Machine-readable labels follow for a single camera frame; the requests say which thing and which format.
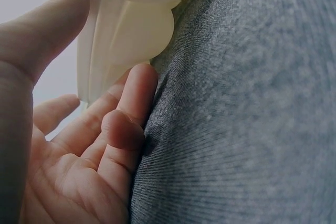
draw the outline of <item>gray knit fabric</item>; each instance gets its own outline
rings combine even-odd
[[[185,0],[132,223],[336,223],[336,0]]]

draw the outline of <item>light gray background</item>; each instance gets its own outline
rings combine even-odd
[[[41,5],[47,0],[0,0],[0,23],[9,21],[25,12]],[[34,90],[34,104],[58,97],[65,93],[77,93],[76,86],[76,41],[54,60],[42,75]],[[59,130],[79,114],[77,109],[69,118],[65,119],[55,132],[48,136],[53,137]]]

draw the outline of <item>white plastic part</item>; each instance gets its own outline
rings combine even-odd
[[[174,30],[181,0],[91,0],[78,36],[77,83],[90,105],[129,68],[160,54]]]

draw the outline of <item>gray fabric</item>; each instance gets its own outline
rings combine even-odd
[[[336,223],[336,0],[185,0],[132,223]]]

